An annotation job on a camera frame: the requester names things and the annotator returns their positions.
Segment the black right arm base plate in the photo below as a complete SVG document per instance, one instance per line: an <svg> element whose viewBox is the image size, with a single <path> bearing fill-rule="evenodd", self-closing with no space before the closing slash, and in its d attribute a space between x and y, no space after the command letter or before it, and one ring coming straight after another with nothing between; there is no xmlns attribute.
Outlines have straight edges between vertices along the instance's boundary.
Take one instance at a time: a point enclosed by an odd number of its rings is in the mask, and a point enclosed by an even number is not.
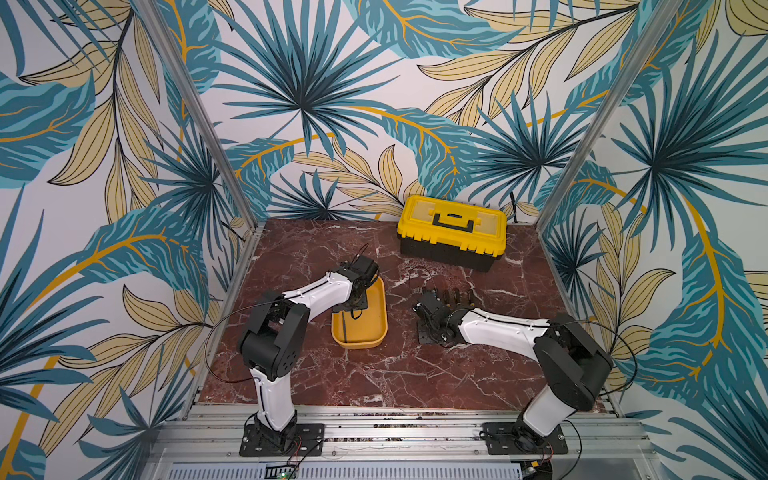
<svg viewBox="0 0 768 480"><path fill-rule="evenodd" d="M487 422L481 425L479 438L489 455L543 455L569 452L562 428L541 436L521 422Z"/></svg>

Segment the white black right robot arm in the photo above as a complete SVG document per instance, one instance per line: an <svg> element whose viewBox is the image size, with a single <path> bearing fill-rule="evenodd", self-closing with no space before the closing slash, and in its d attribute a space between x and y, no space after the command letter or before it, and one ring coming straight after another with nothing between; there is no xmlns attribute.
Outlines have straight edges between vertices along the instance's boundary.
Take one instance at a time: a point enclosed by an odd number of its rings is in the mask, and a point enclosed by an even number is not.
<svg viewBox="0 0 768 480"><path fill-rule="evenodd" d="M551 320L503 316L464 303L459 296L443 300L435 290L425 291L413 311L417 331L429 343L444 348L489 346L538 363L546 385L511 426L482 433L524 453L554 446L560 424L593 408L614 368L612 357L567 314Z"/></svg>

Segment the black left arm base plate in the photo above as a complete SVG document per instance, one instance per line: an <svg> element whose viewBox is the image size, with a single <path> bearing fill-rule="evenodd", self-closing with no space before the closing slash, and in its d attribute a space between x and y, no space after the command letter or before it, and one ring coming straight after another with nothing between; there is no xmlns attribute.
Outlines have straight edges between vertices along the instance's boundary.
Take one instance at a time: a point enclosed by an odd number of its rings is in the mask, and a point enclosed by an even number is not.
<svg viewBox="0 0 768 480"><path fill-rule="evenodd" d="M244 427L239 456L245 458L320 456L325 437L322 423L290 423L276 431L260 422Z"/></svg>

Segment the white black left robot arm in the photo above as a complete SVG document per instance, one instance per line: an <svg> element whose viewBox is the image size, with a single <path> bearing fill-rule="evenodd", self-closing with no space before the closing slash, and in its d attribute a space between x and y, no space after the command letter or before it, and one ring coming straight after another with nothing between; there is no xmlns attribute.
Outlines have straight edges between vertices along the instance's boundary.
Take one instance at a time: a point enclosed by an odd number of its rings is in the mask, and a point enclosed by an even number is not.
<svg viewBox="0 0 768 480"><path fill-rule="evenodd" d="M253 307L238 350L257 389L259 410L247 438L261 450L286 451L296 438L297 410L290 373L309 323L331 314L334 341L345 349L379 346L388 333L386 294L379 266L357 255L296 290L269 292Z"/></svg>

